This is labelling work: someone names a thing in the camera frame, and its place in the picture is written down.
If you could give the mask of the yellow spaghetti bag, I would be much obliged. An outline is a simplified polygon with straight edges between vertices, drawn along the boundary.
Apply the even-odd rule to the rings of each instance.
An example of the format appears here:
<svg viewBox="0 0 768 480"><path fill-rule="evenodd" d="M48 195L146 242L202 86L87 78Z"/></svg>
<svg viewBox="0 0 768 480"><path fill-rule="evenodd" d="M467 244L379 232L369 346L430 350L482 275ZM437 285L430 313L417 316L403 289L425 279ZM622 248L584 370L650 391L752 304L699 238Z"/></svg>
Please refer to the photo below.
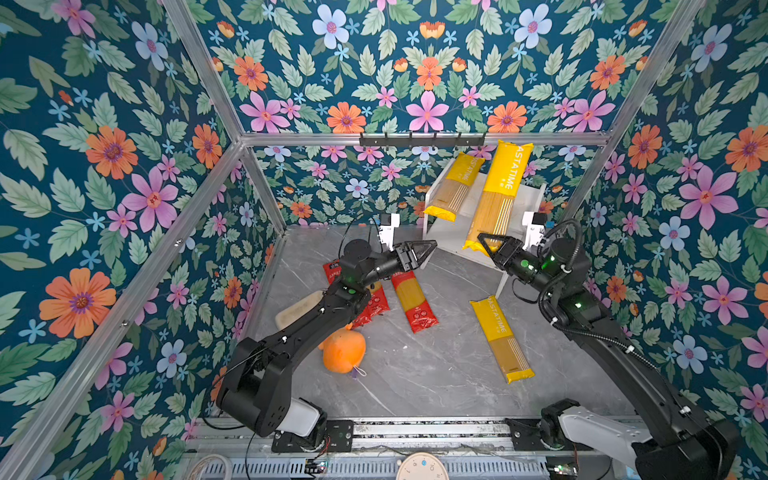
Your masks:
<svg viewBox="0 0 768 480"><path fill-rule="evenodd" d="M459 153L448 168L435 193L426 203L424 213L449 222L455 222L485 159Z"/></svg>
<svg viewBox="0 0 768 480"><path fill-rule="evenodd" d="M499 141L463 249L487 252L480 234L507 234L523 174L534 150L532 143L517 145Z"/></svg>
<svg viewBox="0 0 768 480"><path fill-rule="evenodd" d="M471 306L506 382L533 378L535 373L495 296L472 301Z"/></svg>

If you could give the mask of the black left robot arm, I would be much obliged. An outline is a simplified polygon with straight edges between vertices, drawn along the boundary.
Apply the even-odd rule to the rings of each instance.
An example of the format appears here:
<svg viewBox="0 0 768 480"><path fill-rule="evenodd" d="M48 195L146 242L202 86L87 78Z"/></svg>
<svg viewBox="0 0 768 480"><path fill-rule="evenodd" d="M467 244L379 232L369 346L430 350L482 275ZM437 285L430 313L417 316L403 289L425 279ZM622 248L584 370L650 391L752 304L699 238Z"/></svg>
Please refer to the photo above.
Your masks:
<svg viewBox="0 0 768 480"><path fill-rule="evenodd" d="M237 344L219 381L216 406L260 437L280 431L319 443L326 435L327 414L292 396L294 371L322 341L363 312L371 285L418 269L436 248L434 240L418 240L375 252L362 239L349 242L339 259L340 275L316 305L275 334Z"/></svg>

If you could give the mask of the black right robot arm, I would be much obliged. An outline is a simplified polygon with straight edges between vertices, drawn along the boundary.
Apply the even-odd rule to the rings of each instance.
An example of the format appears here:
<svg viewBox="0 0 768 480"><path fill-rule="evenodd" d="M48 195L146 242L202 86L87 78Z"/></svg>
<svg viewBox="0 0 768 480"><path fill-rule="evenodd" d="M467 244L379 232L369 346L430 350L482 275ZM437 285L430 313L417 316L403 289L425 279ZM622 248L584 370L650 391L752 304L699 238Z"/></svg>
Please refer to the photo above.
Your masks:
<svg viewBox="0 0 768 480"><path fill-rule="evenodd" d="M643 421L626 426L563 400L542 412L546 442L565 439L597 450L643 479L724 479L743 439L736 425L714 421L690 402L623 332L584 283L591 261L582 236L545 234L534 253L522 241L481 233L494 264L534 288L551 326L584 350L630 401Z"/></svg>

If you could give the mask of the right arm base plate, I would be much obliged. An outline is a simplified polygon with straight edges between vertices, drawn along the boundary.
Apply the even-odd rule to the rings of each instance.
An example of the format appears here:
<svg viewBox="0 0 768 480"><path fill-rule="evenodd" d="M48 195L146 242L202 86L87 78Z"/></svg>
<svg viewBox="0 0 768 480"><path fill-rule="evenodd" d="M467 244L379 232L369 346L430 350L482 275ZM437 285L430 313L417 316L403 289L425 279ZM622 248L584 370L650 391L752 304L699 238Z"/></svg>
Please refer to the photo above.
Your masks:
<svg viewBox="0 0 768 480"><path fill-rule="evenodd" d="M504 418L503 422L510 430L511 441L516 450L533 451L573 451L579 453L592 451L591 447L570 440L552 440L547 442L542 438L539 419L536 418Z"/></svg>

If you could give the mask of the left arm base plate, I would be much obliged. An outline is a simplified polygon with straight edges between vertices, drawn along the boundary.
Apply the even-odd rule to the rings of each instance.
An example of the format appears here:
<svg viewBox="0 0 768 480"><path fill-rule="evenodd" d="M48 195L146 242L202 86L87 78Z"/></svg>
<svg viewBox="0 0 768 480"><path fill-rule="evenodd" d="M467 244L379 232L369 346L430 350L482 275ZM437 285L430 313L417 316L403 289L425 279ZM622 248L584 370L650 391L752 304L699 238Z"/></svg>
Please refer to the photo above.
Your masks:
<svg viewBox="0 0 768 480"><path fill-rule="evenodd" d="M277 432L272 453L348 453L352 451L355 423L352 420L325 420L307 436Z"/></svg>

